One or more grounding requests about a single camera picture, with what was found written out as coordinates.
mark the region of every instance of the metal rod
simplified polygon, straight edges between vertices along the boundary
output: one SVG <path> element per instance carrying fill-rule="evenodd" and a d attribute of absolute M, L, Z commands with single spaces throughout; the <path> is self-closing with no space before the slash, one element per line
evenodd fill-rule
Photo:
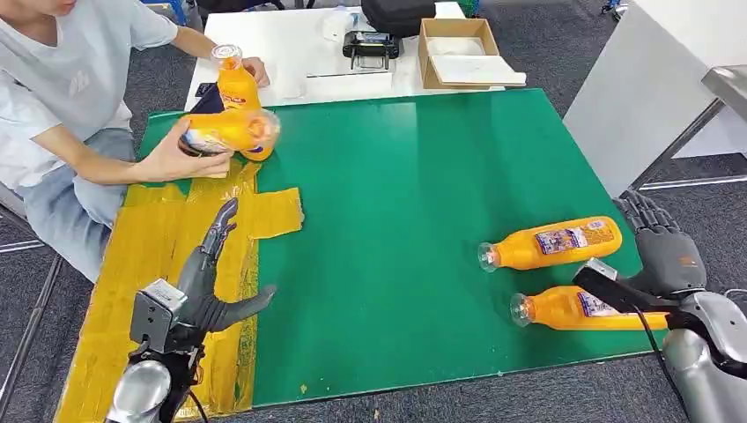
<path fill-rule="evenodd" d="M 25 249 L 37 249 L 39 247 L 44 247 L 45 245 L 44 242 L 36 240 L 13 242 L 12 244 L 0 245 L 0 254 L 10 253 L 12 251 L 23 251 Z"/>
<path fill-rule="evenodd" d="M 615 9 L 612 11 L 612 16 L 616 20 L 620 20 L 623 18 L 623 15 L 628 11 L 628 3 L 627 2 L 620 2 L 617 6 L 615 6 Z"/>
<path fill-rule="evenodd" d="M 735 176 L 719 176 L 716 178 L 685 179 L 671 182 L 645 183 L 639 188 L 641 191 L 652 191 L 654 189 L 697 187 L 699 185 L 714 185 L 716 183 L 747 182 L 747 174 Z"/>
<path fill-rule="evenodd" d="M 670 160 L 672 157 L 674 157 L 677 152 L 682 150 L 682 147 L 684 147 L 690 140 L 695 137 L 695 134 L 697 134 L 700 130 L 703 129 L 704 126 L 706 126 L 707 123 L 711 121 L 718 113 L 724 108 L 723 101 L 719 99 L 715 99 L 711 101 L 711 104 L 708 105 L 708 107 L 703 110 L 703 112 L 698 115 L 698 117 L 695 118 L 694 121 L 690 125 L 688 125 L 687 128 L 685 128 L 681 134 L 672 142 L 672 144 L 669 145 L 664 151 L 659 154 L 659 157 L 654 160 L 653 163 L 651 163 L 646 170 L 643 171 L 637 178 L 635 178 L 635 181 L 631 184 L 631 189 L 639 189 L 643 186 L 644 183 L 646 183 L 649 179 L 651 179 L 651 176 L 653 176 L 657 170 L 659 170 L 659 167 L 662 166 L 662 163 L 666 160 Z"/>
<path fill-rule="evenodd" d="M 33 310 L 31 310 L 31 318 L 29 318 L 26 330 L 24 330 L 23 337 L 21 337 L 18 350 L 16 350 L 16 355 L 13 357 L 13 362 L 11 363 L 11 368 L 8 369 L 8 375 L 5 376 L 3 387 L 0 388 L 0 421 L 3 420 L 5 413 L 8 411 L 8 404 L 11 401 L 13 390 L 16 388 L 18 376 L 26 363 L 31 344 L 36 338 L 41 317 L 44 315 L 44 309 L 47 308 L 47 304 L 49 303 L 49 296 L 55 287 L 57 273 L 60 271 L 62 262 L 62 258 L 58 255 L 55 255 L 55 258 L 52 259 L 47 279 L 44 280 L 44 286 L 41 288 L 39 298 L 36 299 L 36 304 L 33 306 Z"/>

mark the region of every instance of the bottle label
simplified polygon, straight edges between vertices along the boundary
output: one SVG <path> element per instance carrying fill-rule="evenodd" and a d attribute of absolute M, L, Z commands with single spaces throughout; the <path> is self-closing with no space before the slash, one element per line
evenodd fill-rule
<path fill-rule="evenodd" d="M 247 102 L 247 99 L 226 94 L 220 94 L 220 99 L 223 101 L 224 108 L 243 108 Z"/>
<path fill-rule="evenodd" d="M 181 141 L 190 149 L 200 153 L 218 154 L 231 151 L 217 130 L 187 130 Z"/>
<path fill-rule="evenodd" d="M 596 298 L 590 293 L 581 292 L 577 293 L 577 295 L 579 296 L 579 303 L 581 304 L 581 308 L 583 308 L 586 317 L 620 314 L 616 309 L 610 307 L 606 302 L 602 302 L 602 300 Z"/>
<path fill-rule="evenodd" d="M 612 241 L 615 234 L 602 220 L 593 220 L 585 226 L 541 232 L 535 238 L 543 254 L 555 254 Z"/>

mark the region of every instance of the yellow cloth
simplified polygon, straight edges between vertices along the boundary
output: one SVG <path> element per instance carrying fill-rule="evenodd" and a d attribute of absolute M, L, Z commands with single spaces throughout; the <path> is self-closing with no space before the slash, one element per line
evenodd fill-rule
<path fill-rule="evenodd" d="M 129 188 L 112 232 L 101 274 L 80 332 L 55 421 L 101 422 L 111 405 L 127 353 L 135 292 L 157 278 L 176 284 L 189 253 L 203 239 L 220 205 L 239 198 L 238 224 L 218 261 L 216 295 L 238 301 L 257 291 L 257 241 L 301 228 L 298 189 L 257 194 L 259 165 L 232 160 L 224 180 L 195 179 L 185 198 L 171 184 Z M 205 339 L 201 383 L 194 387 L 210 415 L 251 407 L 256 317 Z M 188 401 L 177 417 L 197 416 Z"/>

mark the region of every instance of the white paper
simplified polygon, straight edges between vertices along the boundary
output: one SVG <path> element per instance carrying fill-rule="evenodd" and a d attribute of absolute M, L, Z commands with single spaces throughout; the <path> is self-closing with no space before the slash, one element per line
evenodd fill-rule
<path fill-rule="evenodd" d="M 334 9 L 322 21 L 322 37 L 329 41 L 343 42 L 354 22 L 355 18 L 345 8 Z"/>
<path fill-rule="evenodd" d="M 328 75 L 307 78 L 306 88 L 310 96 L 330 96 L 334 93 L 338 97 L 363 96 L 365 98 L 367 95 L 386 93 L 391 90 L 392 77 L 391 69 L 355 75 Z"/>
<path fill-rule="evenodd" d="M 526 85 L 527 74 L 514 71 L 501 56 L 432 56 L 442 84 Z"/>
<path fill-rule="evenodd" d="M 478 37 L 428 37 L 430 56 L 483 56 L 485 48 Z"/>

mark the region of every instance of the shirt logo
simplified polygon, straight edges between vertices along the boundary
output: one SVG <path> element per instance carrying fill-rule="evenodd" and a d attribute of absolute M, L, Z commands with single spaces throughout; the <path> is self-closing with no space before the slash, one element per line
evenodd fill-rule
<path fill-rule="evenodd" d="M 76 73 L 70 81 L 70 97 L 75 97 L 76 95 L 78 95 L 78 93 L 85 90 L 89 84 L 91 84 L 91 79 L 88 78 L 88 74 L 79 70 L 78 73 Z"/>

